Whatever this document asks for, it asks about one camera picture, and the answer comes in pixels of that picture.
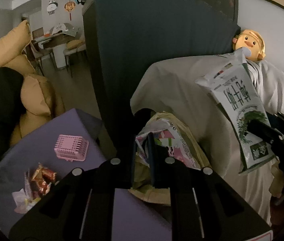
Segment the pink floral printed wrapper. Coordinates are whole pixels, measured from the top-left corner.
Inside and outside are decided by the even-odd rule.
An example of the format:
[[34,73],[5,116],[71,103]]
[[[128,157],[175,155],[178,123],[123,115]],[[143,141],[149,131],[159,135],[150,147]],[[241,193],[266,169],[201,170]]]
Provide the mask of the pink floral printed wrapper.
[[139,162],[149,167],[149,154],[146,150],[147,136],[152,133],[156,145],[165,147],[170,157],[180,160],[187,167],[200,169],[200,162],[191,154],[191,149],[183,139],[180,132],[171,121],[160,118],[147,124],[136,136],[137,143],[136,155],[139,156]]

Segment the pale purple crumpled wrapper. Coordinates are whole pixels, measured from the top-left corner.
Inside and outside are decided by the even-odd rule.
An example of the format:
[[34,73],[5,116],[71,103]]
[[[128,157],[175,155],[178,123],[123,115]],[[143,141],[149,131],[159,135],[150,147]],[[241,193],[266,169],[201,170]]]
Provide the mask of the pale purple crumpled wrapper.
[[41,200],[29,171],[24,173],[24,187],[18,192],[13,192],[12,197],[16,205],[14,212],[18,214],[26,214]]

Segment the yellow duck plush toy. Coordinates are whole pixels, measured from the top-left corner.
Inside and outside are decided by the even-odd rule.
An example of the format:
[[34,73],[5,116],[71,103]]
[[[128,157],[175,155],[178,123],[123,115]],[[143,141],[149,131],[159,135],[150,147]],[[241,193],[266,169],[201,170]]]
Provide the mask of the yellow duck plush toy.
[[241,47],[250,50],[251,53],[246,58],[251,61],[260,61],[265,58],[265,42],[262,36],[256,31],[245,29],[233,38],[232,43],[233,50]]

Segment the dining chair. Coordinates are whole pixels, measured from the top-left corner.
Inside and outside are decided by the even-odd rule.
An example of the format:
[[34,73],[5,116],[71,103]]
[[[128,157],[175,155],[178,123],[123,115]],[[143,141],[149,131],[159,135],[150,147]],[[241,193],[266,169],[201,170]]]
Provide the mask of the dining chair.
[[86,43],[84,40],[71,40],[66,44],[66,48],[65,50],[63,50],[63,54],[66,63],[66,69],[70,73],[71,77],[72,77],[72,69],[70,64],[70,56],[85,50],[86,50]]

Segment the beige trash bag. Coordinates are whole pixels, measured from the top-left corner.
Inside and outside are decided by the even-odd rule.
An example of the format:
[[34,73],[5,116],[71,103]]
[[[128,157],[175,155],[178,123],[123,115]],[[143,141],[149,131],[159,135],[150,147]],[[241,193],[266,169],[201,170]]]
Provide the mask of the beige trash bag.
[[[176,126],[178,132],[181,133],[183,139],[186,141],[187,145],[191,149],[191,154],[196,158],[197,161],[200,162],[201,168],[210,167],[209,160],[204,154],[203,150],[199,146],[198,142],[195,140],[195,137],[192,135],[192,132],[188,128],[188,126],[175,117],[172,113],[161,112],[155,113],[145,125],[149,124],[153,120],[158,120],[160,118],[168,119]],[[141,199],[142,201],[148,203],[155,203],[158,205],[171,205],[170,199],[170,191],[167,188],[156,188],[152,185],[151,180],[151,159],[150,155],[152,155],[157,160],[169,158],[169,154],[165,147],[161,147],[156,145],[154,141],[154,136],[150,133],[146,139],[146,150],[149,154],[149,162],[150,166],[147,167],[139,162],[139,156],[136,155],[137,151],[137,143],[136,143],[136,151],[135,151],[135,168],[134,168],[134,181],[133,186],[129,190],[129,192]]]

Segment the pink plastic basket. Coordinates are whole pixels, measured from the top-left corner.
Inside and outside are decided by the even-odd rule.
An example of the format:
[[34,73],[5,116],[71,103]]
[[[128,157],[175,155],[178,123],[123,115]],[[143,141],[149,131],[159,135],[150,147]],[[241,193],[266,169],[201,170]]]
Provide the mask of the pink plastic basket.
[[60,134],[54,146],[54,152],[59,159],[69,162],[83,162],[89,148],[89,141],[81,136]]

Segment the dark blue cabinet cloth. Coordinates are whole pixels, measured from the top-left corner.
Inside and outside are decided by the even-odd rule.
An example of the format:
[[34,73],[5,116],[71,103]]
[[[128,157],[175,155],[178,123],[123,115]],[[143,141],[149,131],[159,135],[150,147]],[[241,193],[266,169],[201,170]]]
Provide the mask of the dark blue cabinet cloth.
[[102,120],[130,116],[131,96],[153,63],[230,52],[240,30],[202,0],[92,0],[83,21]]

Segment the red gold candy wrapper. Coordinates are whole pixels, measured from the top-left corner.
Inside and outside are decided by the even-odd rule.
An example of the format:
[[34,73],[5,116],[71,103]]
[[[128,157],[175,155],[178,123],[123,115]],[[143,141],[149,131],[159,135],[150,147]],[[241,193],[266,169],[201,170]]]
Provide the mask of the red gold candy wrapper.
[[49,193],[51,186],[55,185],[57,173],[39,163],[30,179],[35,184],[38,195],[45,196]]

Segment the yellow tan pillow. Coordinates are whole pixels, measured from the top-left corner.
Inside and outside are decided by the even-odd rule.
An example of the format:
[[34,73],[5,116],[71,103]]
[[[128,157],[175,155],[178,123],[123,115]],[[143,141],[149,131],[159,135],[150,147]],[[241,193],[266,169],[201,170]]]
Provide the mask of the yellow tan pillow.
[[30,26],[26,20],[0,38],[0,67],[11,68],[23,76],[21,90],[17,93],[23,111],[11,134],[11,146],[65,112],[62,98],[52,83],[38,75],[22,53],[30,42]]

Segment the white green milk carton bag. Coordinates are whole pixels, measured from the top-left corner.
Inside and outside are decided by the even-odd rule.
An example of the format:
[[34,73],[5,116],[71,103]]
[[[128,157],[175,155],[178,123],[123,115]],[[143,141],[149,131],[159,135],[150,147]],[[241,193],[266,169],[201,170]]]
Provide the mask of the white green milk carton bag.
[[250,55],[248,48],[239,48],[225,57],[227,63],[195,81],[223,108],[232,124],[240,145],[240,174],[258,169],[274,157],[266,141],[247,131],[252,120],[270,124],[247,69],[246,57]]

